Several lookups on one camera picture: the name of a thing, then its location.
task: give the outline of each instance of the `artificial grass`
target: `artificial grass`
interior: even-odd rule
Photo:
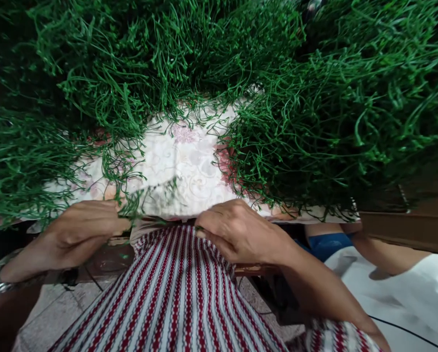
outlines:
[[[340,214],[436,165],[438,1],[330,0],[310,21],[306,6],[0,1],[0,214],[48,216],[71,195],[43,184],[81,155],[122,185],[128,155],[108,150],[142,149],[150,115],[178,121],[185,101],[251,101],[224,142],[238,191],[270,204]],[[112,140],[94,147],[100,127]]]

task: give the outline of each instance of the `black cable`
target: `black cable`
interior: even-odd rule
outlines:
[[[401,327],[401,326],[398,326],[398,325],[395,325],[395,324],[393,324],[393,323],[389,323],[389,322],[387,322],[387,321],[385,321],[385,320],[382,320],[382,319],[379,319],[379,318],[373,317],[372,315],[369,315],[369,317],[371,317],[372,319],[377,320],[377,321],[379,321],[379,322],[381,322],[381,323],[385,323],[385,324],[390,325],[390,326],[393,326],[393,327],[395,327],[395,328],[399,328],[400,330],[403,330],[403,331],[405,331],[405,332],[407,332],[407,333],[410,333],[411,335],[416,336],[417,338],[420,338],[421,340],[427,342],[428,344],[430,344],[430,345],[432,345],[432,346],[438,348],[438,345],[436,345],[434,342],[431,342],[431,341],[425,339],[424,337],[419,336],[418,334],[416,334],[416,333],[414,333],[414,332],[412,332],[412,331],[409,331],[408,329],[405,329],[405,328],[403,328],[403,327]]]
[[[84,264],[84,269],[86,270],[87,274],[90,276],[90,278],[92,279],[93,283],[97,285],[98,289],[103,292],[103,288],[98,284],[97,280],[95,280],[95,278],[92,276],[92,274],[90,273],[90,271],[87,269],[87,266]]]

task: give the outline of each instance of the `floor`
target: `floor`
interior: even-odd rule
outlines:
[[[111,281],[99,284],[105,289]],[[264,313],[263,319],[284,341],[302,331],[303,327],[299,325],[280,327],[273,314],[266,314],[268,306],[248,280],[243,280],[240,290],[258,312]],[[17,337],[14,351],[42,352],[49,349],[100,292],[93,283],[78,284],[73,291],[67,291],[59,284],[44,285],[37,304]]]

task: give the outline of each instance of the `red and white striped cloth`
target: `red and white striped cloth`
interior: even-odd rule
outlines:
[[[234,266],[191,226],[145,235],[135,251],[51,351],[379,351],[351,323],[319,320],[286,346],[237,290]]]

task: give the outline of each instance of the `white shirt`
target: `white shirt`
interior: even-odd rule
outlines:
[[[339,250],[325,264],[341,277],[369,316],[438,345],[438,254],[389,278],[382,278],[354,247]],[[374,321],[393,352],[438,352],[437,347],[402,329]]]

